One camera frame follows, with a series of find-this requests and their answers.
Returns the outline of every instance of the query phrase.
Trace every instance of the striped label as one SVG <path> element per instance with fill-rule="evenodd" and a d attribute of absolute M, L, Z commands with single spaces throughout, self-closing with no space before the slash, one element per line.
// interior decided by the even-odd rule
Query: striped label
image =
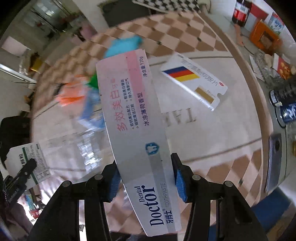
<path fill-rule="evenodd" d="M 199 78 L 198 75 L 196 75 L 195 73 L 193 73 L 189 69 L 185 68 L 184 66 L 173 68 L 173 69 L 168 69 L 163 72 L 168 74 L 169 76 L 175 78 L 176 80 L 178 80 L 180 82 Z"/>

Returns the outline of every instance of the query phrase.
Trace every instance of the screw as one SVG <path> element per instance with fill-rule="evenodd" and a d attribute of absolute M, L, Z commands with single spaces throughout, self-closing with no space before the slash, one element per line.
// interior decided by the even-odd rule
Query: screw
<path fill-rule="evenodd" d="M 232 187 L 233 186 L 233 183 L 231 181 L 226 181 L 225 182 L 225 185 L 228 186 L 228 187 Z"/>
<path fill-rule="evenodd" d="M 102 174 L 97 174 L 97 175 L 94 176 L 94 178 L 96 180 L 101 180 L 103 178 L 103 175 Z"/>
<path fill-rule="evenodd" d="M 66 188 L 66 187 L 70 186 L 70 184 L 71 184 L 70 181 L 64 181 L 62 185 L 64 188 Z"/>
<path fill-rule="evenodd" d="M 200 180 L 200 175 L 193 175 L 192 179 L 198 181 Z"/>

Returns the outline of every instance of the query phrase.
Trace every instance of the blue cloth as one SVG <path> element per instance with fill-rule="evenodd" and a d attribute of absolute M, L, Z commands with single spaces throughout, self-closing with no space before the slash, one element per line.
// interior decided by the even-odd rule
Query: blue cloth
<path fill-rule="evenodd" d="M 269 196 L 252 207 L 265 232 L 268 232 L 286 211 L 291 201 L 276 188 Z M 216 225 L 209 229 L 208 241 L 216 241 Z"/>
<path fill-rule="evenodd" d="M 142 38 L 138 35 L 126 39 L 115 39 L 113 40 L 110 48 L 105 52 L 104 58 L 136 50 L 139 48 L 141 43 Z"/>

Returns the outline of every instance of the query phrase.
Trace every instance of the green object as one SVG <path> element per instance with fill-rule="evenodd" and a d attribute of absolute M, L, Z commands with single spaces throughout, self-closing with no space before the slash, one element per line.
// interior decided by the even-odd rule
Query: green object
<path fill-rule="evenodd" d="M 88 82 L 87 84 L 95 89 L 99 89 L 98 78 L 97 78 L 96 73 L 91 77 L 90 82 Z"/>

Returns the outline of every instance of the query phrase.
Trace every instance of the toothpaste box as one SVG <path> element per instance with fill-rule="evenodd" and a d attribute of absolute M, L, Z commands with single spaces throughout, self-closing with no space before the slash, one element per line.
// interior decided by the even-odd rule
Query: toothpaste box
<path fill-rule="evenodd" d="M 219 104 L 217 94 L 227 91 L 227 86 L 213 74 L 185 56 L 175 53 L 161 71 L 174 83 L 196 97 L 213 111 Z"/>
<path fill-rule="evenodd" d="M 131 205 L 147 236 L 181 229 L 169 147 L 145 51 L 96 65 L 113 155 Z"/>

